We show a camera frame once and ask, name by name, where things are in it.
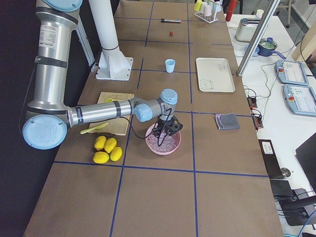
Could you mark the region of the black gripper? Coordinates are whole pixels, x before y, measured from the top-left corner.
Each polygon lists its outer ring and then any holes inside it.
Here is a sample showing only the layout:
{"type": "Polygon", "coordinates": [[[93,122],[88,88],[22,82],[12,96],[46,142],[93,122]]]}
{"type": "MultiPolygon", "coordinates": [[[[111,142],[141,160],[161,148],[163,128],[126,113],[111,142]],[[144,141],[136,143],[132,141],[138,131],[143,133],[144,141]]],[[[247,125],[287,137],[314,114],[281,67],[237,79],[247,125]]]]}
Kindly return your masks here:
{"type": "Polygon", "coordinates": [[[155,123],[152,133],[156,138],[159,138],[162,133],[164,132],[166,135],[172,136],[172,119],[169,120],[162,120],[158,118],[157,122],[155,123]]]}

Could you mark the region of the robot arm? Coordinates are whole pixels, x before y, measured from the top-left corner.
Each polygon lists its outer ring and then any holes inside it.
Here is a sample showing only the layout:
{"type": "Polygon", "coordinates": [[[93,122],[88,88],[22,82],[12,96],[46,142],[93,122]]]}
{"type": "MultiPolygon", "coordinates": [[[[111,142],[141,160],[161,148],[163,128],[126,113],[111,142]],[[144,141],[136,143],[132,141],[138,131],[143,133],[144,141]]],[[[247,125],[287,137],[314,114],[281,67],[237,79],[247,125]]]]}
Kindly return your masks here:
{"type": "Polygon", "coordinates": [[[67,107],[64,92],[72,31],[79,23],[80,0],[39,0],[36,16],[41,22],[39,50],[35,58],[35,92],[28,104],[22,129],[25,142],[36,149],[59,146],[67,129],[75,125],[136,115],[141,122],[156,118],[153,133],[174,135],[182,124],[174,115],[178,95],[164,89],[152,100],[132,98],[122,101],[67,107]]]}

